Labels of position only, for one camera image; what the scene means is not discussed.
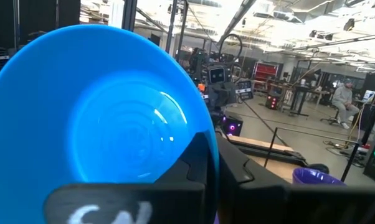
metal pole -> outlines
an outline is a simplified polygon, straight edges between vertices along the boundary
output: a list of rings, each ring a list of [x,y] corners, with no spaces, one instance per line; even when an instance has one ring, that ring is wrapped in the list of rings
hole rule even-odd
[[[141,14],[145,19],[149,20],[153,25],[155,25],[157,28],[159,28],[162,32],[168,33],[164,27],[162,27],[160,24],[158,24],[156,21],[154,21],[152,18],[150,18],[149,15],[147,15],[145,12],[143,12],[140,8],[136,7],[136,11]]]
[[[270,152],[272,151],[273,143],[275,142],[277,130],[278,130],[278,128],[276,127],[275,131],[273,132],[272,141],[270,142],[270,146],[269,146],[267,157],[265,158],[265,163],[263,164],[264,167],[266,167],[267,164],[268,164],[268,160],[269,160],[269,157],[270,157]]]
[[[295,65],[295,71],[294,71],[294,74],[292,75],[292,78],[290,78],[290,81],[293,83],[295,82],[296,80],[296,76],[297,76],[297,73],[298,73],[298,66],[300,64],[300,60],[297,60],[297,64]]]
[[[311,69],[311,65],[312,65],[312,60],[310,60],[310,61],[308,62],[308,68],[307,68],[308,71]]]
[[[138,0],[124,0],[122,29],[133,32],[136,17],[136,2]]]
[[[359,143],[357,142],[354,146],[354,149],[352,150],[351,156],[348,159],[347,166],[345,167],[345,170],[343,172],[343,176],[341,177],[341,181],[344,182],[345,178],[347,178],[349,168],[351,168],[352,163],[354,162],[356,152],[358,151]]]
[[[171,48],[171,39],[173,37],[174,21],[175,21],[175,14],[176,14],[177,6],[178,6],[178,0],[174,0],[173,1],[173,10],[171,11],[171,20],[169,21],[167,43],[165,45],[165,51],[167,53],[169,53],[169,49]]]
[[[20,48],[20,7],[19,0],[13,0],[14,50]]]
[[[59,0],[56,0],[56,21],[55,21],[55,28],[59,28],[59,17],[60,17],[60,9],[59,9]]]
[[[184,1],[183,4],[183,18],[182,18],[182,27],[181,27],[181,35],[179,37],[179,43],[178,43],[178,53],[176,54],[175,60],[179,63],[179,58],[181,57],[181,48],[182,48],[182,42],[183,42],[183,35],[185,34],[185,25],[186,25],[186,18],[188,17],[188,9],[189,9],[189,3],[188,0]]]
[[[325,44],[315,44],[315,45],[310,45],[310,46],[306,46],[306,47],[294,47],[294,48],[288,49],[288,50],[279,50],[279,51],[274,51],[274,52],[267,52],[267,54],[269,54],[269,53],[274,54],[274,53],[282,53],[282,52],[293,52],[293,51],[296,51],[296,50],[308,50],[308,49],[312,49],[312,48],[316,48],[316,47],[329,47],[329,46],[334,46],[334,45],[348,44],[348,43],[352,43],[352,42],[360,42],[360,41],[367,41],[367,40],[375,40],[375,34],[367,35],[367,36],[364,36],[364,37],[346,39],[346,40],[338,40],[338,41],[325,43]]]

wooden board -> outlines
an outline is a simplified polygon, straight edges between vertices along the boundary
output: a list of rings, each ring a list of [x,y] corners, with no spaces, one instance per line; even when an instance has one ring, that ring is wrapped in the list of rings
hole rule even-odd
[[[261,166],[265,163],[265,158],[256,157],[256,156],[248,156],[248,158],[252,159],[253,161],[257,162]],[[287,182],[293,182],[293,171],[294,169],[300,166],[295,164],[289,164],[286,162],[268,160],[267,170],[273,172],[274,174],[278,175],[279,177],[285,179]]]
[[[282,84],[274,84],[274,83],[271,83],[270,85],[273,87],[277,87],[277,88],[292,88],[291,85],[282,85]]]
[[[265,81],[254,80],[254,83],[256,83],[256,84],[265,84]]]
[[[249,138],[243,138],[240,136],[228,136],[230,140],[235,141],[235,142],[242,142],[246,144],[250,144],[253,146],[259,146],[259,147],[265,147],[269,148],[270,142],[264,142],[264,141],[259,141],[259,140],[254,140],[254,139],[249,139]],[[286,150],[286,151],[294,151],[291,147],[287,146],[281,146],[279,144],[273,144],[272,149],[278,149],[278,150]]]

ceiling pipe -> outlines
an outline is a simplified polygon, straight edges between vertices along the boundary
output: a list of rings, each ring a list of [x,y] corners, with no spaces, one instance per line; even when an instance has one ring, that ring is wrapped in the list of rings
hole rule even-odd
[[[343,58],[343,57],[352,57],[352,55],[334,55],[334,56],[324,56],[324,57],[307,57],[302,61],[316,60],[316,59],[328,59],[328,58]]]
[[[144,24],[137,24],[135,25],[136,28],[142,28],[142,29],[149,29],[149,30],[153,30],[153,31],[162,31],[160,30],[158,27],[154,27],[154,26],[148,26],[148,25],[144,25]],[[184,36],[185,37],[193,37],[193,38],[197,38],[197,39],[206,39],[206,40],[210,40],[208,39],[208,36],[207,35],[200,35],[200,34],[195,34],[195,33],[192,33],[192,32],[188,32],[188,31],[185,31],[184,32]]]
[[[151,22],[153,25],[155,25],[157,28],[159,28],[162,32],[168,34],[168,31],[164,29],[160,24],[158,24],[156,21],[154,21],[152,18],[150,18],[149,15],[147,15],[145,12],[143,12],[140,8],[136,7],[136,11],[141,14],[145,19],[147,19],[149,22]]]
[[[325,43],[325,44],[315,44],[315,45],[309,45],[306,47],[294,47],[289,50],[278,50],[274,52],[267,52],[267,54],[274,54],[274,53],[282,53],[282,52],[293,52],[296,50],[309,50],[317,47],[329,47],[329,46],[335,46],[335,45],[340,45],[340,44],[349,44],[353,42],[360,42],[360,41],[367,41],[367,40],[375,40],[375,34],[373,35],[367,35],[364,37],[357,37],[357,38],[352,38],[352,39],[346,39],[346,40],[338,40],[330,43]]]
[[[374,64],[375,65],[375,62],[357,62],[357,61],[347,61],[347,62],[317,62],[317,63],[320,63],[320,64],[335,64],[335,65],[338,65],[338,64],[342,64],[342,65],[349,65],[351,63],[356,63],[356,64]]]
[[[254,5],[256,0],[243,0],[242,4],[240,5],[239,9],[237,10],[235,16],[232,18],[229,25],[226,27],[224,34],[220,37],[220,40],[223,40],[227,35],[235,29],[235,26],[240,22],[240,20],[245,16],[247,11]]]

monitor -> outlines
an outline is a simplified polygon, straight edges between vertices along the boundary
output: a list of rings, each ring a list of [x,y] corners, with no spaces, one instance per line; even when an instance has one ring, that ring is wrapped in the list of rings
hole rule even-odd
[[[370,97],[372,97],[375,94],[375,91],[366,90],[366,92],[363,95],[363,100],[368,100]]]

stool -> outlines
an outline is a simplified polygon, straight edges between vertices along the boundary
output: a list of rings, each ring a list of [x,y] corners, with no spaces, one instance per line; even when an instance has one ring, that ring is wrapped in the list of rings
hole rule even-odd
[[[320,121],[327,121],[329,122],[330,125],[338,124],[338,114],[339,114],[338,108],[335,105],[331,105],[331,107],[337,111],[336,115],[334,117],[330,116],[329,118],[321,118]]]

